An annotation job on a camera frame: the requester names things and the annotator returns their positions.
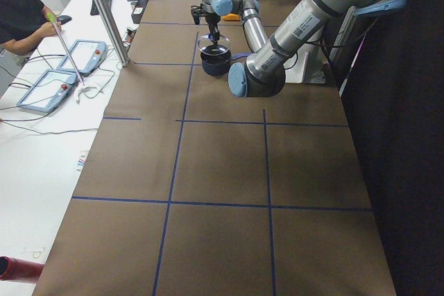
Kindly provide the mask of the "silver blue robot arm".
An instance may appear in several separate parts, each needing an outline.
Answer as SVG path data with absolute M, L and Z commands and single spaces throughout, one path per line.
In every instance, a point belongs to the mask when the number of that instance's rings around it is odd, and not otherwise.
M 266 36 L 256 0 L 202 0 L 192 10 L 194 21 L 204 17 L 210 39 L 217 43 L 217 24 L 222 16 L 237 14 L 252 53 L 244 63 L 234 63 L 228 71 L 228 85 L 238 97 L 269 97 L 285 83 L 284 63 L 331 18 L 356 9 L 356 16 L 374 17 L 403 8 L 407 0 L 301 0 L 271 36 Z

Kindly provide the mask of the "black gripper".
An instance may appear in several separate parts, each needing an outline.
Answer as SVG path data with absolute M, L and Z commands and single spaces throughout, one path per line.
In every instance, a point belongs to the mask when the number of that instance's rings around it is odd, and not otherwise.
M 205 21 L 209 27 L 209 39 L 212 41 L 212 35 L 214 35 L 214 41 L 219 41 L 220 33 L 218 28 L 219 16 L 216 13 L 207 13 L 205 16 Z

